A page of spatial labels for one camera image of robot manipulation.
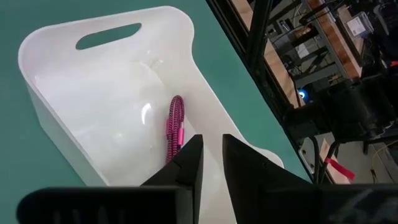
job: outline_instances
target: blue light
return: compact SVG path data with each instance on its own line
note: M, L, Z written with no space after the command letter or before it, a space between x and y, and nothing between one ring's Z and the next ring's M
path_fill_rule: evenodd
M304 102L308 101L308 93L307 93L307 91L301 89L301 90L298 90L298 93L299 93L299 95L301 96L301 98L303 99Z

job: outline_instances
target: floor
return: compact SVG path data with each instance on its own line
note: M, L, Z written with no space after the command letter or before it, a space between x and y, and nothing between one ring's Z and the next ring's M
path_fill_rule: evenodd
M332 133L322 134L316 138L320 146L323 139L325 139L329 145L334 141ZM362 142L349 142L340 146L337 160L339 164L355 173L355 179L351 183L394 183L394 181L396 182L398 180L398 167L395 162L392 161L389 152L382 149L375 155L376 151L384 146L383 143L370 145L368 155L363 154ZM304 141L302 150L305 151L304 158L308 164L313 164L313 145L309 139ZM372 166L376 173L375 180L371 173Z

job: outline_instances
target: white label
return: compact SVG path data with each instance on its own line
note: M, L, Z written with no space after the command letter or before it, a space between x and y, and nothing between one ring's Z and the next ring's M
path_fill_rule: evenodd
M354 37L366 31L365 26L363 26L359 17L355 17L354 19L347 22L347 26L351 30L351 33Z
M308 49L305 47L304 44L300 44L299 46L296 47L296 51L298 53L298 56L300 58L304 58L305 56L307 56L308 54L310 54L310 52L308 52Z

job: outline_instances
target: handle hole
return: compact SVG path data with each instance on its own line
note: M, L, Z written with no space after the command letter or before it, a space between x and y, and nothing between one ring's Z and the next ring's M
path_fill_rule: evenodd
M88 34L77 42L76 49L84 50L130 37L138 32L140 28L141 23L136 23Z

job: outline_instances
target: white plastic bin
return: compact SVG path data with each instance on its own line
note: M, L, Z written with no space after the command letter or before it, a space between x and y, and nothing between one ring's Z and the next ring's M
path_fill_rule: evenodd
M85 50L76 43L141 23L134 35ZM19 49L19 67L44 131L87 185L140 185L165 163L165 120L185 101L186 141L203 135L201 223L235 223L222 134L246 142L192 57L193 24L157 7L43 27ZM283 166L274 153L257 149Z

